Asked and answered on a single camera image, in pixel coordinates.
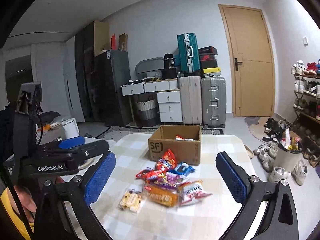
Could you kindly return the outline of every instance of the yellow shirt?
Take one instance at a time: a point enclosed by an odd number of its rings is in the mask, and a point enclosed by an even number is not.
[[[26,239],[26,240],[31,240],[30,236],[26,230],[26,227],[24,226],[23,222],[20,220],[20,218],[17,216],[17,214],[14,212],[14,210],[12,209],[12,206],[10,204],[10,200],[8,197],[8,193],[7,190],[9,190],[8,188],[5,189],[5,191],[2,193],[0,199],[1,202],[5,208],[5,210],[7,211],[9,217],[11,218],[12,222],[14,223],[14,225],[16,226],[16,228],[18,229],[18,231],[20,232],[20,234]],[[33,226],[34,223],[29,223],[29,225],[31,226],[31,230],[33,231]]]

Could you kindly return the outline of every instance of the sf logo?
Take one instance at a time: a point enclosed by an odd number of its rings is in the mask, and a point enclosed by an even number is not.
[[[153,153],[161,153],[163,151],[162,142],[158,142],[158,143],[151,142],[150,146],[151,146],[151,151]]]

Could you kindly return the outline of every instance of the wooden door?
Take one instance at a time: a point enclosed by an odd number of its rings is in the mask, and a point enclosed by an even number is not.
[[[261,10],[224,5],[220,8],[232,55],[234,114],[271,116],[274,67]]]

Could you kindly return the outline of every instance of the checkered tablecloth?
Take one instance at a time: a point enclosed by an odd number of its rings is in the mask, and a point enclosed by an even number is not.
[[[219,239],[241,208],[229,192],[216,169],[217,153],[225,151],[249,175],[255,175],[242,141],[233,135],[202,135],[201,164],[191,180],[202,179],[204,189],[213,195],[201,203],[185,207],[167,208],[145,201],[138,214],[121,211],[118,205],[126,188],[142,189],[143,180],[135,175],[155,162],[148,160],[148,138],[151,134],[129,134],[118,141],[110,151],[116,155],[116,167],[106,183],[98,201],[91,208],[100,223],[114,240],[184,240]],[[251,239],[263,217],[262,203],[245,239]],[[74,214],[69,215],[78,236],[86,239]]]

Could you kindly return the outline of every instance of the white dresser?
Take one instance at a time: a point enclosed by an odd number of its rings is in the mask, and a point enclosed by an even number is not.
[[[182,122],[180,90],[157,93],[161,122]]]

